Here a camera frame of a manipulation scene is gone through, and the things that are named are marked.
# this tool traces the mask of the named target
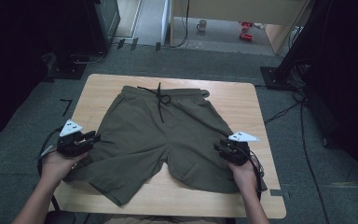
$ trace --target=white triangular marker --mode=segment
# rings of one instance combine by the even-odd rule
[[[228,137],[229,140],[237,141],[237,142],[258,142],[260,141],[260,138],[254,137],[248,133],[245,132],[237,132]]]
[[[68,119],[60,132],[60,137],[64,137],[71,133],[80,132],[81,130],[83,130],[82,126],[74,123],[71,119]]]

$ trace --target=gray carpet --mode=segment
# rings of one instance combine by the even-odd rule
[[[99,63],[88,65],[81,80],[40,83],[0,133],[0,223],[9,223],[37,182],[36,157],[46,136],[71,118],[90,74],[175,77],[250,82],[263,85],[260,66],[278,66],[282,58],[242,53],[130,46],[110,52]],[[264,119],[294,103],[288,91],[257,88]],[[73,100],[63,116],[67,103]],[[324,211],[307,165],[301,142],[300,107],[269,123],[266,128],[272,155],[284,192],[287,216],[272,223],[325,223]],[[321,187],[330,223],[358,223],[358,163],[342,150],[326,149],[323,137],[304,108],[304,125],[310,164]],[[76,214],[82,223],[85,214]],[[89,223],[97,223],[91,215]],[[238,223],[246,223],[239,218]]]

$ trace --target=olive green shorts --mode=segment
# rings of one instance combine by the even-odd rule
[[[101,142],[69,174],[121,206],[160,171],[194,189],[238,192],[213,144],[232,131],[201,90],[151,91],[125,86],[106,112]]]

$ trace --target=waistband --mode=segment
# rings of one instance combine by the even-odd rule
[[[121,93],[135,96],[143,96],[146,98],[156,98],[156,94],[131,86],[124,86]],[[184,99],[184,98],[203,98],[201,89],[169,89],[160,90],[161,95],[169,95],[172,99]]]

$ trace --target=drawstring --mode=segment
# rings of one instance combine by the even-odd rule
[[[150,91],[150,92],[153,92],[154,94],[156,94],[156,97],[158,98],[159,117],[161,118],[161,121],[164,123],[164,119],[162,118],[162,114],[161,114],[161,104],[164,104],[164,105],[169,104],[170,101],[171,101],[171,96],[167,95],[167,94],[161,95],[161,82],[159,82],[159,84],[158,84],[157,92],[151,91],[150,89],[144,88],[144,87],[138,87],[138,88],[143,89],[143,90],[147,90],[147,91]]]

